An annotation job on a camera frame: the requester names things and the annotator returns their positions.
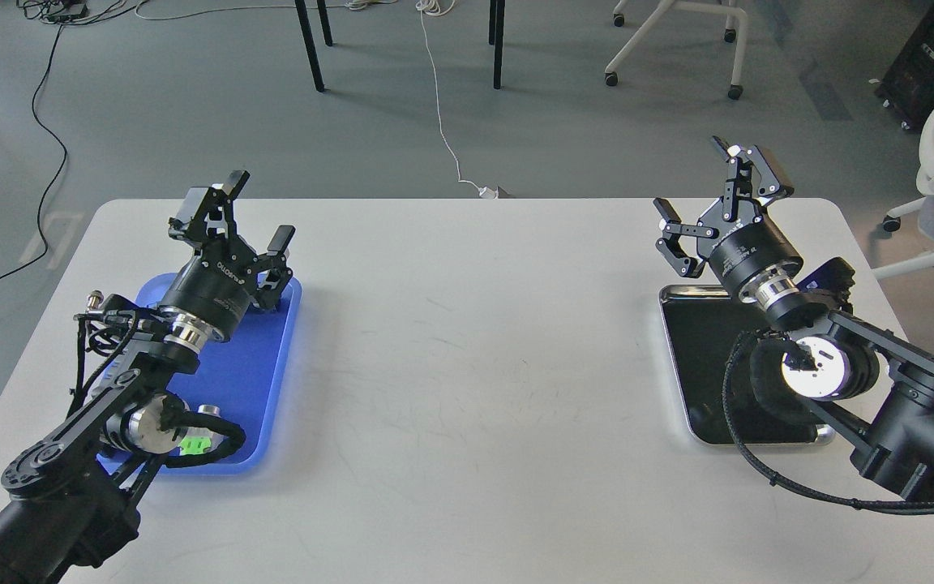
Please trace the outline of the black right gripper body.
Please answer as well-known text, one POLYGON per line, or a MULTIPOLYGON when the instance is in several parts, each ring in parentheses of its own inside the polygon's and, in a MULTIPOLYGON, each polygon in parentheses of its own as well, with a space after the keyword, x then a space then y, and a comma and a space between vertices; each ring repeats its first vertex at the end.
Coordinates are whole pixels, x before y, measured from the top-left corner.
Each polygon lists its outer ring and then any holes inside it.
POLYGON ((731 145, 722 195, 697 223, 675 226, 696 238, 696 258, 675 248, 675 268, 698 277, 711 267, 722 287, 742 303, 776 304, 797 293, 792 278, 802 260, 768 214, 769 204, 793 195, 794 184, 775 156, 756 145, 731 145))

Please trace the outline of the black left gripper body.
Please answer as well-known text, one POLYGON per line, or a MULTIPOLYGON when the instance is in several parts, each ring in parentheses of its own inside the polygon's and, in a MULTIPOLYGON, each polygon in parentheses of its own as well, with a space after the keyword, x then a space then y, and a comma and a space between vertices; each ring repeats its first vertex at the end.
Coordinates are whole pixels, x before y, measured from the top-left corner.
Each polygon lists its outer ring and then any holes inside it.
POLYGON ((194 252, 160 307, 203 321, 216 340, 229 341, 249 307, 271 311, 278 306, 293 271, 288 252, 257 254, 238 235, 234 200, 227 200, 219 187, 191 188, 168 221, 168 236, 194 252))

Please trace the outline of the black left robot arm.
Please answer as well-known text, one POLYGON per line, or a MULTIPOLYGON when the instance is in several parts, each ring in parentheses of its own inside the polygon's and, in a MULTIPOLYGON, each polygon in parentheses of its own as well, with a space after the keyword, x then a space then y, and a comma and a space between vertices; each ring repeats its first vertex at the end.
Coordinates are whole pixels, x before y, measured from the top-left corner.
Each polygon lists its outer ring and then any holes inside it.
POLYGON ((186 193, 168 236, 193 254, 156 306, 94 291, 75 315, 78 354, 104 361, 78 370, 62 424, 2 472, 0 583, 97 568, 136 539, 138 503, 160 469, 221 461, 245 444, 240 425, 189 410, 168 385, 196 373, 205 345, 229 341, 248 309, 275 309, 292 280, 292 225, 279 225, 263 254, 238 235, 234 201, 249 177, 235 170, 186 193))

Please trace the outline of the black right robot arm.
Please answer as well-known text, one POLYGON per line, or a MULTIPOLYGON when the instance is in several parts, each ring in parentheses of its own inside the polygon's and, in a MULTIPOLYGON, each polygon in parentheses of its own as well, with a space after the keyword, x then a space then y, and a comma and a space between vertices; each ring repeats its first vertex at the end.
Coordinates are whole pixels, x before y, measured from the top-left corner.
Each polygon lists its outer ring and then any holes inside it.
POLYGON ((794 191, 775 156, 757 145, 711 139, 727 166, 722 193, 686 223, 657 197, 657 249, 679 276, 710 268, 726 295, 765 326, 741 333, 720 391, 727 432, 753 470, 809 499, 892 515, 934 514, 934 355, 856 317, 854 269, 840 256, 798 280, 803 260, 768 209, 794 191), (857 473, 898 496, 833 496, 760 461, 736 429, 731 377, 747 359, 756 402, 786 421, 820 422, 852 444, 857 473))

